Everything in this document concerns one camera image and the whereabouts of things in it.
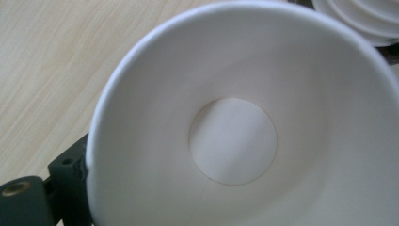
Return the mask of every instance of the wood grain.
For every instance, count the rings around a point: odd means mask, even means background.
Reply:
[[[47,177],[47,165],[88,132],[99,94],[129,49],[208,2],[0,2],[0,184]]]

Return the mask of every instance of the white plate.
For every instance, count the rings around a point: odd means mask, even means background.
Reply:
[[[399,1],[397,0],[350,0],[376,18],[399,25]]]
[[[330,2],[334,4],[336,12],[339,13],[348,24],[356,26],[358,29],[364,30],[370,34],[399,39],[399,24],[389,23],[373,17],[364,10],[361,10],[352,1],[330,0]]]
[[[374,34],[366,33],[362,30],[357,29],[354,26],[351,26],[346,21],[344,21],[339,15],[337,15],[337,13],[331,8],[330,4],[326,0],[312,0],[312,2],[314,4],[314,8],[317,11],[326,14],[327,16],[340,21],[341,23],[350,26],[352,29],[357,31],[363,38],[368,40],[373,46],[376,47],[388,46],[398,42],[398,39],[390,39],[387,37],[381,37]]]

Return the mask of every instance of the black metal bracket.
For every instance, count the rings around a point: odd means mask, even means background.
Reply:
[[[92,225],[86,192],[85,152],[88,135],[57,157],[50,177],[28,176],[0,186],[0,225]]]

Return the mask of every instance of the wooden table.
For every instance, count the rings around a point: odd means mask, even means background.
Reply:
[[[129,49],[208,2],[0,2],[0,185],[46,178],[47,165],[88,132],[99,94]]]

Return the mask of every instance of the light wood surface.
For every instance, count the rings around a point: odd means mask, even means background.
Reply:
[[[0,1],[0,185],[46,178],[47,165],[88,132],[129,49],[166,19],[209,2]]]

